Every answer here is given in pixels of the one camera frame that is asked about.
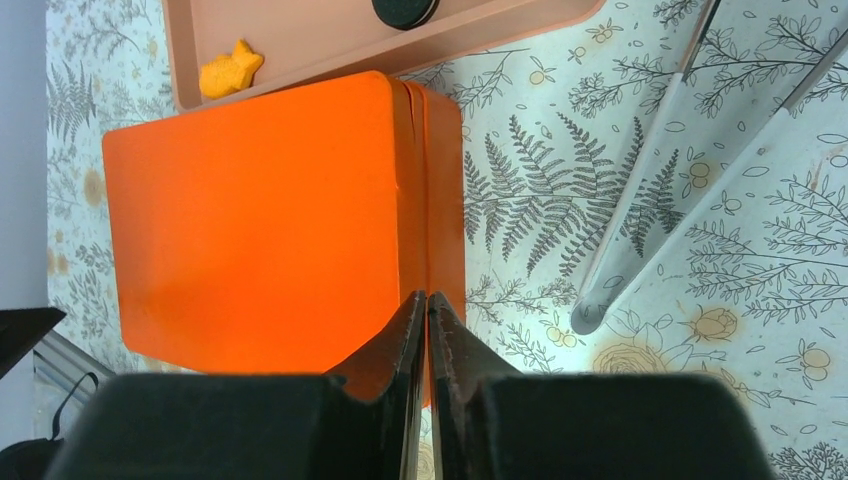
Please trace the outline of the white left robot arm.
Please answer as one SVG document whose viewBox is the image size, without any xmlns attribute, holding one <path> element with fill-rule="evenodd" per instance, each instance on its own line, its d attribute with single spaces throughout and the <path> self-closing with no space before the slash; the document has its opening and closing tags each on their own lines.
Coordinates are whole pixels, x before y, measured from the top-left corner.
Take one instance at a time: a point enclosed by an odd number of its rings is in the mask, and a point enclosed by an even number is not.
<svg viewBox="0 0 848 480">
<path fill-rule="evenodd" d="M 2 310 L 0 375 L 4 377 L 66 313 L 55 307 Z"/>
</svg>

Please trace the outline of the metal slotted tongs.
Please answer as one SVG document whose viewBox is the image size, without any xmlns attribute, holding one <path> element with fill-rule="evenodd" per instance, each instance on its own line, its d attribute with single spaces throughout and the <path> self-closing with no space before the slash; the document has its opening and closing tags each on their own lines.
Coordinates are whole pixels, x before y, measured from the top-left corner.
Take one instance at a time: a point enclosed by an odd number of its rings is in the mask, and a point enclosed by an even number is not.
<svg viewBox="0 0 848 480">
<path fill-rule="evenodd" d="M 706 48 L 708 29 L 718 9 L 717 1 L 703 3 L 686 49 L 633 160 L 626 185 L 605 224 L 571 312 L 570 327 L 578 334 L 596 331 L 611 305 L 636 287 L 638 277 L 653 259 L 645 253 L 646 234 L 652 224 L 670 226 L 675 232 L 684 218 L 674 207 L 672 192 L 676 176 L 674 163 L 679 159 L 679 152 L 674 151 L 669 161 L 660 166 L 658 145 L 669 115 L 687 94 L 696 56 Z"/>
</svg>

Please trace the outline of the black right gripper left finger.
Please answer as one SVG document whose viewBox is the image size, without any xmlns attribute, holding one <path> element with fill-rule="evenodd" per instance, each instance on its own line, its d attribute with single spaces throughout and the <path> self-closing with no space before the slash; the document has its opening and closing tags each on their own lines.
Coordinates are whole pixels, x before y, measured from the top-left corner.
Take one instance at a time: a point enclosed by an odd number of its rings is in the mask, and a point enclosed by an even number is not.
<svg viewBox="0 0 848 480">
<path fill-rule="evenodd" d="M 412 479 L 426 295 L 322 374 L 132 374 L 91 399 L 51 479 Z"/>
</svg>

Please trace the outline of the pink cookie tray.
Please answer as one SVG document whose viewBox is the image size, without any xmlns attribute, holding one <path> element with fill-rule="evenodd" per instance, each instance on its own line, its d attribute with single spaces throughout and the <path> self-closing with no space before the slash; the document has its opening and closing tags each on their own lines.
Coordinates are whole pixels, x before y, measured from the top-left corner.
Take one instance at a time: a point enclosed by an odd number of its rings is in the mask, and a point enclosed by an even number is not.
<svg viewBox="0 0 848 480">
<path fill-rule="evenodd" d="M 575 25 L 600 1 L 441 1 L 409 31 L 381 20 L 369 1 L 165 1 L 172 90 L 181 113 L 362 71 L 400 75 Z M 200 69 L 245 40 L 264 58 L 251 87 L 213 100 Z"/>
</svg>

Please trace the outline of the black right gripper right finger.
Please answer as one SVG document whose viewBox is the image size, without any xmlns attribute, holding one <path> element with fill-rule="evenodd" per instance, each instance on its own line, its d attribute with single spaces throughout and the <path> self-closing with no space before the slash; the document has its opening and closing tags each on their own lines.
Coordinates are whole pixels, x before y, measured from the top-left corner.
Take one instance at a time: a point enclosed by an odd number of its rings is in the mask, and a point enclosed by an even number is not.
<svg viewBox="0 0 848 480">
<path fill-rule="evenodd" d="M 526 374 L 428 300 L 439 479 L 770 479 L 741 405 L 697 374 Z"/>
</svg>

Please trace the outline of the orange box lid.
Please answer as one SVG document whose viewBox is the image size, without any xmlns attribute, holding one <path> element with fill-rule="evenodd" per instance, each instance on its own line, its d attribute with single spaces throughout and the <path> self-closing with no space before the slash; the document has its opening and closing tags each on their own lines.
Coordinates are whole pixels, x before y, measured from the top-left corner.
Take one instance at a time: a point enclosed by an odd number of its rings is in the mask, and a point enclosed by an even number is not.
<svg viewBox="0 0 848 480">
<path fill-rule="evenodd" d="M 318 373 L 426 286 L 410 90 L 366 72 L 116 129 L 122 339 L 206 373 Z"/>
</svg>

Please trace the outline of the orange cookie box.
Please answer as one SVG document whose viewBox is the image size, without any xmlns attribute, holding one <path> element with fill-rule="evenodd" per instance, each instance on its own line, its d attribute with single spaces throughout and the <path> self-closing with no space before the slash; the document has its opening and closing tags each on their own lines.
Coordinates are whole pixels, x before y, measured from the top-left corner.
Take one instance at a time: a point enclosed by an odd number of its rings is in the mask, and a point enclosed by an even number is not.
<svg viewBox="0 0 848 480">
<path fill-rule="evenodd" d="M 423 129 L 426 290 L 443 293 L 465 323 L 462 116 L 446 96 L 416 83 L 410 89 Z"/>
</svg>

